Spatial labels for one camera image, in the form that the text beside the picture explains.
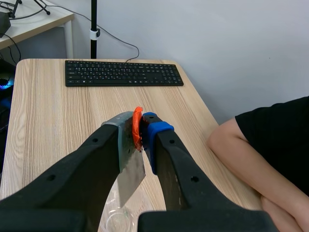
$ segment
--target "black pole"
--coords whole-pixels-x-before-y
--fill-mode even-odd
[[[97,10],[98,10],[98,2],[97,0],[91,0],[91,31],[97,32]],[[97,58],[97,41],[91,40],[91,58]]]

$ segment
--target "orange object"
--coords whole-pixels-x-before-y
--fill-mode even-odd
[[[141,139],[140,139],[140,120],[141,120],[141,112],[143,111],[143,108],[136,107],[136,109],[133,112],[133,119],[132,119],[132,136],[135,148],[137,150],[141,150]]]

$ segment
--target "black t-shirt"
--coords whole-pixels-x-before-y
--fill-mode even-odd
[[[250,145],[309,195],[309,97],[235,117]]]

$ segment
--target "wood grain tabletop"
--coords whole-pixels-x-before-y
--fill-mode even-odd
[[[179,64],[132,61],[176,64],[183,87],[66,87],[64,61],[26,59],[18,63],[0,199],[76,150],[102,122],[141,106],[144,112],[155,112],[174,126],[193,159],[225,196],[245,208],[261,208],[256,193],[232,175],[206,146],[218,124]],[[136,218],[146,210],[165,209],[161,186],[145,155],[144,163],[146,178],[126,204]]]

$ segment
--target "black keyboard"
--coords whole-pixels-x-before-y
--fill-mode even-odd
[[[66,60],[66,86],[183,86],[174,64]]]

